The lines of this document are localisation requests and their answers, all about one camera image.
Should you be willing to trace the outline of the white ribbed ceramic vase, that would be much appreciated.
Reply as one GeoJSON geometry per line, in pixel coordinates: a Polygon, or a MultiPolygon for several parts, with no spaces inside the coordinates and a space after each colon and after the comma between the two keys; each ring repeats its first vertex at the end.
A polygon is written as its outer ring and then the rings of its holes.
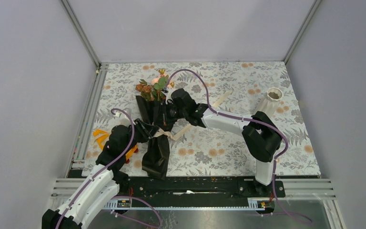
{"type": "Polygon", "coordinates": [[[266,96],[261,99],[256,107],[255,113],[263,112],[269,118],[272,118],[282,100],[282,97],[283,92],[279,88],[269,88],[266,92],[266,96]]]}

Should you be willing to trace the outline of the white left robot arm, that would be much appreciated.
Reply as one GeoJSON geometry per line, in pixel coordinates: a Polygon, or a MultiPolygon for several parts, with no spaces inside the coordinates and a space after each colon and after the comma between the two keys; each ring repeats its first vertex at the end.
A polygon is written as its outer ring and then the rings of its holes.
{"type": "Polygon", "coordinates": [[[128,192],[128,175],[121,172],[126,154],[138,143],[155,137],[158,126],[141,119],[131,125],[115,126],[99,154],[90,175],[56,210],[48,209],[42,216],[43,229],[86,229],[107,202],[128,192]]]}

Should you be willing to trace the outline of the aluminium frame rail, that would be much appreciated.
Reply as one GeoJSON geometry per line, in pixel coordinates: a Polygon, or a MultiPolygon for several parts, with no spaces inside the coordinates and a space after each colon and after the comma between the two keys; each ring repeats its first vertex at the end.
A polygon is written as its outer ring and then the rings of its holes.
{"type": "Polygon", "coordinates": [[[73,25],[78,37],[80,38],[84,48],[86,49],[90,59],[92,60],[93,64],[96,66],[97,69],[100,69],[101,67],[101,61],[99,60],[98,55],[96,54],[91,42],[89,41],[89,38],[87,34],[85,33],[80,21],[78,20],[78,17],[71,6],[71,3],[69,0],[59,0],[60,4],[65,10],[65,13],[67,14],[71,24],[73,25]]]}

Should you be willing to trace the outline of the peach flower bouquet black wrap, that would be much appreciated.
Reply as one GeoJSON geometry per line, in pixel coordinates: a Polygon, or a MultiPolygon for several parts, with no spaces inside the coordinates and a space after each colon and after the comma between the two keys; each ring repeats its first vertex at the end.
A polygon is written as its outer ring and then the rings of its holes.
{"type": "Polygon", "coordinates": [[[158,72],[159,76],[151,82],[141,79],[135,90],[139,92],[136,102],[141,118],[145,124],[150,125],[151,134],[147,152],[142,159],[142,169],[149,177],[164,180],[170,157],[168,136],[174,120],[167,116],[168,104],[163,89],[173,88],[174,84],[167,84],[169,75],[165,69],[159,69],[158,72]]]}

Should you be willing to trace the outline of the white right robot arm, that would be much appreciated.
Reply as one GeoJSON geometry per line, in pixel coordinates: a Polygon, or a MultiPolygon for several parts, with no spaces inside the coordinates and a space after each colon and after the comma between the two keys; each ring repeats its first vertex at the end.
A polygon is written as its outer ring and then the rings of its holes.
{"type": "Polygon", "coordinates": [[[273,159],[282,136],[272,122],[272,116],[281,102],[283,93],[270,88],[251,117],[215,110],[208,104],[196,103],[184,90],[170,90],[166,94],[167,121],[185,119],[192,126],[214,128],[240,135],[250,154],[256,159],[256,194],[265,197],[273,191],[273,159]]]}

